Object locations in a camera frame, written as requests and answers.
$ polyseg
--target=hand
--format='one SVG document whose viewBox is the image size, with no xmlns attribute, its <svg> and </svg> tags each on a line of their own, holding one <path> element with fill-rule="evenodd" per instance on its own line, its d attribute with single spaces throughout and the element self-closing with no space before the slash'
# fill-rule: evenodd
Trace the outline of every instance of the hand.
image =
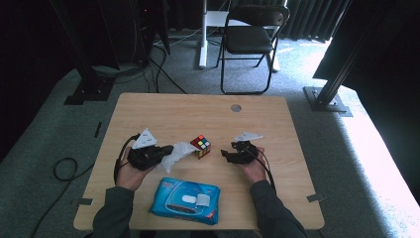
<svg viewBox="0 0 420 238">
<path fill-rule="evenodd" d="M 120 166 L 122 167 L 118 172 L 117 181 L 115 185 L 124 187 L 132 191 L 136 191 L 142 184 L 143 179 L 145 179 L 145 176 L 155 167 L 148 168 L 146 171 L 140 171 L 132 167 L 132 165 L 128 163 L 127 160 L 130 149 L 130 147 L 126 148 L 126 151 L 124 152 L 124 159 L 120 163 Z"/>
<path fill-rule="evenodd" d="M 265 160 L 263 160 L 262 154 L 264 148 L 257 147 L 257 149 L 259 150 L 259 157 L 257 159 L 253 160 L 247 165 L 236 165 L 242 172 L 244 172 L 251 184 L 254 184 L 255 182 L 260 180 L 266 180 L 265 169 L 257 161 L 260 160 L 265 165 Z"/>
</svg>

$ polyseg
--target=rubik's cube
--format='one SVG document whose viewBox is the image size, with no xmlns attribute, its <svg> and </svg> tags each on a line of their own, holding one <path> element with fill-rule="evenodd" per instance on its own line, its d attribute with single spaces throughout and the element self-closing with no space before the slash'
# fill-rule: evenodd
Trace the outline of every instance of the rubik's cube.
<svg viewBox="0 0 420 238">
<path fill-rule="evenodd" d="M 191 145 L 196 147 L 199 151 L 195 151 L 195 157 L 198 159 L 203 158 L 205 155 L 210 153 L 211 144 L 209 141 L 207 141 L 206 138 L 204 138 L 202 135 L 195 138 L 190 142 Z"/>
</svg>

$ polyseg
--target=wet wipes package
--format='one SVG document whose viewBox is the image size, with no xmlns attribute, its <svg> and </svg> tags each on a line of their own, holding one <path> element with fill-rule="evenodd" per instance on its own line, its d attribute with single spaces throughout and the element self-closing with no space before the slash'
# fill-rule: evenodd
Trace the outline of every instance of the wet wipes package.
<svg viewBox="0 0 420 238">
<path fill-rule="evenodd" d="M 163 178 L 151 213 L 214 225 L 219 220 L 219 195 L 220 188 L 215 185 Z"/>
</svg>

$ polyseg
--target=gray carpet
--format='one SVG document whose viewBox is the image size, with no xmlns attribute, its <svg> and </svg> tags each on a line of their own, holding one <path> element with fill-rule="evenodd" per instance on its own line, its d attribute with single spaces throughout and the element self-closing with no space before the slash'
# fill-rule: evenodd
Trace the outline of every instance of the gray carpet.
<svg viewBox="0 0 420 238">
<path fill-rule="evenodd" d="M 357 93 L 341 87 L 339 96 L 353 117 L 314 112 L 303 86 L 323 86 L 312 79 L 328 44 L 283 40 L 277 52 L 281 71 L 273 75 L 266 95 L 286 98 L 315 189 L 321 201 L 325 237 L 420 237 L 420 210 L 384 147 Z M 171 46 L 163 69 L 188 93 L 221 94 L 220 67 L 214 68 L 218 47 L 209 44 L 207 67 L 198 68 L 199 43 L 181 41 Z M 163 54 L 153 50 L 161 63 Z M 133 67 L 123 65 L 123 70 Z M 110 68 L 96 67 L 113 72 Z M 231 66 L 230 87 L 263 87 L 266 62 L 258 68 L 236 71 Z M 81 106 L 63 105 L 80 77 L 71 71 L 54 88 L 39 114 L 0 164 L 0 237 L 30 237 L 46 210 L 67 182 L 53 176 L 53 165 L 66 157 L 78 162 L 77 174 L 95 162 L 118 96 L 123 92 L 155 92 L 158 69 L 118 77 L 108 101 L 86 101 Z M 160 93 L 182 93 L 162 72 Z M 73 165 L 57 168 L 69 178 Z M 72 226 L 74 199 L 83 195 L 90 171 L 74 180 L 41 223 L 36 237 L 83 237 L 87 232 Z M 310 237 L 322 237 L 308 231 Z"/>
</svg>

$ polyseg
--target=table top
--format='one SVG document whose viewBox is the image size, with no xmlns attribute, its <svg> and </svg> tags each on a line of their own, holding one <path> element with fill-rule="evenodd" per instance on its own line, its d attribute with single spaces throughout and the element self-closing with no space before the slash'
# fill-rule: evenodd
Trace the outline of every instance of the table top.
<svg viewBox="0 0 420 238">
<path fill-rule="evenodd" d="M 232 110 L 238 106 L 241 107 L 239 112 Z M 104 204 L 105 190 L 114 186 L 113 170 L 122 146 L 128 138 L 146 128 L 157 139 L 157 146 L 189 143 L 203 135 L 211 143 L 211 152 L 201 160 L 194 155 L 181 159 L 169 174 L 164 169 L 151 171 L 136 191 L 130 222 L 132 229 L 258 229 L 250 184 L 242 172 L 227 163 L 220 153 L 220 150 L 236 152 L 231 142 L 244 131 L 263 135 L 252 143 L 264 147 L 277 196 L 284 205 L 305 229 L 319 229 L 324 225 L 319 202 L 307 199 L 315 190 L 284 98 L 123 93 L 83 194 L 83 198 L 92 198 L 93 203 L 79 206 L 74 219 L 75 228 L 92 229 L 93 218 Z M 163 177 L 219 186 L 219 223 L 210 226 L 149 213 Z"/>
</svg>

